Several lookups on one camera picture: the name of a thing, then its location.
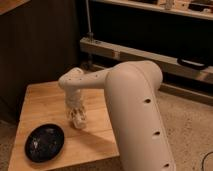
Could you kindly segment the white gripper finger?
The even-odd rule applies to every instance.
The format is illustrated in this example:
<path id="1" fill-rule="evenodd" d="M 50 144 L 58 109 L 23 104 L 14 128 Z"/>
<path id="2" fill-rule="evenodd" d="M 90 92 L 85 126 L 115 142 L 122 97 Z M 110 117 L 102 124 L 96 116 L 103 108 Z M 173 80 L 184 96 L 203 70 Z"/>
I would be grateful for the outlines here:
<path id="1" fill-rule="evenodd" d="M 85 107 L 81 107 L 79 109 L 79 111 L 80 111 L 80 113 L 81 113 L 82 116 L 86 116 L 86 109 L 85 109 Z"/>
<path id="2" fill-rule="evenodd" d="M 73 117 L 73 109 L 67 109 L 67 117 L 72 118 Z"/>

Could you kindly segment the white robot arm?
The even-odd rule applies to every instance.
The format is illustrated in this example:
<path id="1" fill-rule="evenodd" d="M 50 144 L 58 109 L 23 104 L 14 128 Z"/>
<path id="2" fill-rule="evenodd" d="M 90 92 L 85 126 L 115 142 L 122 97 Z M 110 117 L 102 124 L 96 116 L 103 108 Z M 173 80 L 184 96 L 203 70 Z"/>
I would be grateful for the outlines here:
<path id="1" fill-rule="evenodd" d="M 86 127 L 84 89 L 102 89 L 125 171 L 176 171 L 156 100 L 163 75 L 152 61 L 123 62 L 86 74 L 73 68 L 58 80 L 65 92 L 67 117 Z"/>

